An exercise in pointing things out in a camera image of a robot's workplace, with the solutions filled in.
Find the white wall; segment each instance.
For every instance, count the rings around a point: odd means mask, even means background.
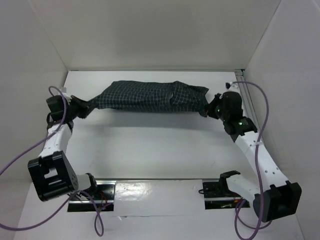
[[[69,70],[244,69],[280,0],[31,0]]]
[[[66,67],[25,0],[0,1],[0,168],[46,135],[49,85],[59,86]],[[30,184],[23,157],[0,177],[0,222],[17,226]],[[0,239],[14,232],[0,229]]]
[[[297,216],[306,240],[319,239],[320,0],[282,0],[246,71],[269,97],[264,140],[281,169],[302,187]],[[258,120],[261,94],[251,89]]]

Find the checkered cloth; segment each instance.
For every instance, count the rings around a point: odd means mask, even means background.
[[[205,97],[208,88],[180,81],[170,83],[114,81],[100,95],[91,99],[98,109],[133,112],[178,113],[199,112],[206,117]]]

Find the dark plaid fabric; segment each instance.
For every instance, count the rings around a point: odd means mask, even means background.
[[[205,97],[208,88],[180,81],[170,83],[114,81],[92,100],[98,109],[117,109],[133,112],[178,113],[199,112],[206,117]]]

